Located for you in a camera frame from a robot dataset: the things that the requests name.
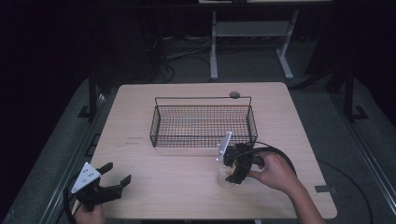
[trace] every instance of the wooden tabletop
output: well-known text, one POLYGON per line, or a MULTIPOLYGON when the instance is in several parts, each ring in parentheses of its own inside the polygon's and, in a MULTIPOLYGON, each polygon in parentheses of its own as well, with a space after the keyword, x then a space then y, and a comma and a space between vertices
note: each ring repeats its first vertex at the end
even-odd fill
POLYGON ((336 216, 329 192, 289 91, 283 83, 126 85, 119 89, 92 158, 94 167, 114 162, 101 186, 132 183, 122 198, 105 203, 109 218, 296 218, 289 198, 247 178, 230 189, 217 182, 215 147, 153 147, 149 140, 155 97, 251 96, 258 141, 283 150, 325 218, 336 216))

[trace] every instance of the white metal stand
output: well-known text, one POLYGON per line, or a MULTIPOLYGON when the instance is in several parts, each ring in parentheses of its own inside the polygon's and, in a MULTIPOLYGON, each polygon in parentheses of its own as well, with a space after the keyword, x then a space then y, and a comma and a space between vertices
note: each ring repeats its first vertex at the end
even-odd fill
POLYGON ((210 52, 210 78, 216 80, 218 63, 216 58, 216 41, 218 36, 284 36, 281 49, 276 50, 277 58, 287 79, 293 79, 285 58, 299 10, 294 10, 289 21, 217 21, 216 11, 212 20, 212 50, 210 52))

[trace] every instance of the metal mesh basket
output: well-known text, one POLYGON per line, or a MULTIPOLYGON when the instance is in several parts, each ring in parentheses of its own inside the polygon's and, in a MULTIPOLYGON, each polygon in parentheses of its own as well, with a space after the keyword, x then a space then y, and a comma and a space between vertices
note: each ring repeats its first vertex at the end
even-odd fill
POLYGON ((158 99, 194 100, 209 102, 205 98, 157 97, 151 124, 150 139, 154 147, 217 147, 225 134, 232 131, 230 145, 254 143, 257 140, 256 124, 250 105, 158 105, 158 99))

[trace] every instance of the person's arm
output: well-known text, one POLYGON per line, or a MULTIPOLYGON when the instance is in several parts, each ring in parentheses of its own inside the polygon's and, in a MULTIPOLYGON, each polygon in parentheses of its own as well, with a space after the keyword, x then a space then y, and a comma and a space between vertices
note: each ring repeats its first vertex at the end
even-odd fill
POLYGON ((74 218, 77 224, 105 224, 106 218, 101 204, 96 205, 91 212, 84 204, 76 211, 74 218))
POLYGON ((325 223, 308 191, 286 161, 272 152, 261 152, 259 156, 264 159, 265 166, 260 172, 250 171, 248 176, 287 194, 300 224, 325 223))

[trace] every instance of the hand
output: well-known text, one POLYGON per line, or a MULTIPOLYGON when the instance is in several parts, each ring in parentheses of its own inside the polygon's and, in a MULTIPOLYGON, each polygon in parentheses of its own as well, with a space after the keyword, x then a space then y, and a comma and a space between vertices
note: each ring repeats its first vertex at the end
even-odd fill
POLYGON ((264 159, 265 166, 260 172, 250 171, 247 176, 253 177, 264 185, 288 195, 293 190, 304 187, 281 156, 273 152, 259 152, 259 156, 264 159))
POLYGON ((91 212, 82 204, 74 214, 77 224, 105 224, 106 218, 101 204, 96 205, 91 212))

